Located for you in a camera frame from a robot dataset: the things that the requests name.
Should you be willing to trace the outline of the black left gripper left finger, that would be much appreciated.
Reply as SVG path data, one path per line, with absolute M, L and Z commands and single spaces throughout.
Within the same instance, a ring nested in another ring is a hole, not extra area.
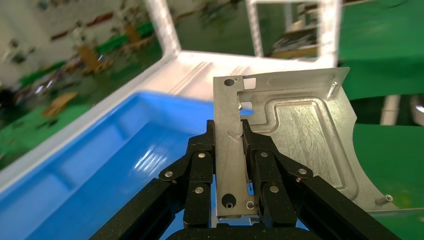
M 194 240 L 195 231 L 211 227 L 215 123 L 189 138 L 185 155 L 165 167 L 110 218 L 92 240 L 158 240 L 179 212 L 183 229 L 170 240 Z

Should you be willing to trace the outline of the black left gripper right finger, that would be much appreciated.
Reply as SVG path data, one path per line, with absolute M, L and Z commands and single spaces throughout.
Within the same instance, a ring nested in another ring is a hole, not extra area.
M 271 137 L 244 119 L 242 141 L 265 234 L 288 240 L 395 240 L 397 236 L 350 199 L 280 153 Z

